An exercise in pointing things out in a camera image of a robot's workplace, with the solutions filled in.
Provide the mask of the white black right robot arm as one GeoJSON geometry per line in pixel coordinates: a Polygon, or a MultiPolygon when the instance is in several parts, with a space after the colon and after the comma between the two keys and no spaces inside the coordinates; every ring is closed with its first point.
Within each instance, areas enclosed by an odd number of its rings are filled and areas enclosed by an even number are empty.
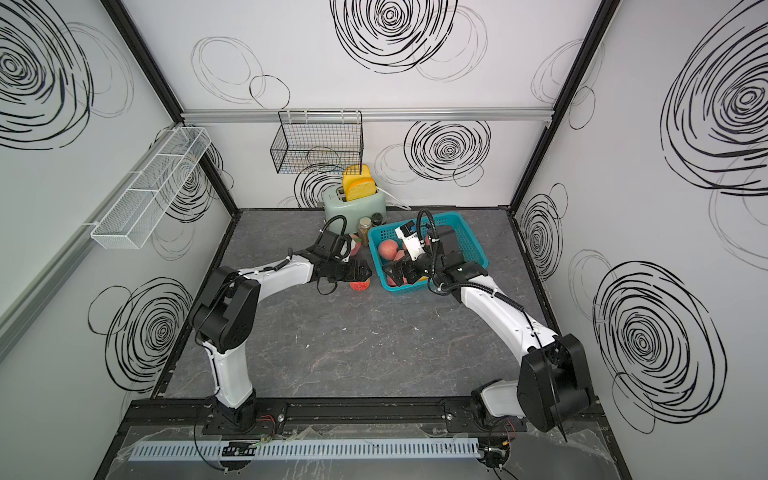
{"type": "Polygon", "coordinates": [[[547,432],[596,403],[586,352],[572,334],[560,335],[536,321],[506,295],[482,265],[457,253],[387,263],[382,271],[396,286],[425,278],[440,296],[452,296],[477,314],[519,364],[515,380],[497,380],[476,390],[489,418],[517,417],[547,432]]]}

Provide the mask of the orange wrinkled peach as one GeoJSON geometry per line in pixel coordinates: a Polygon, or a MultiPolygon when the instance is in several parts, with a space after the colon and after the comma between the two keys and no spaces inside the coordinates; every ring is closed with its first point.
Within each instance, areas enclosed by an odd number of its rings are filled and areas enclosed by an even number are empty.
{"type": "Polygon", "coordinates": [[[365,291],[370,287],[370,280],[350,282],[349,286],[355,291],[365,291]]]}

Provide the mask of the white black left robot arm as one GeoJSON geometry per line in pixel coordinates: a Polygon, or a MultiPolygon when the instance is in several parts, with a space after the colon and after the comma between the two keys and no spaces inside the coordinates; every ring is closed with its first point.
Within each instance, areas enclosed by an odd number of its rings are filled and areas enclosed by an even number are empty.
{"type": "Polygon", "coordinates": [[[190,324],[211,365],[216,411],[236,432],[257,423],[245,344],[259,303],[295,286],[321,280],[332,285],[365,282],[371,276],[365,260],[325,259],[306,251],[257,267],[220,266],[209,276],[190,324]]]}

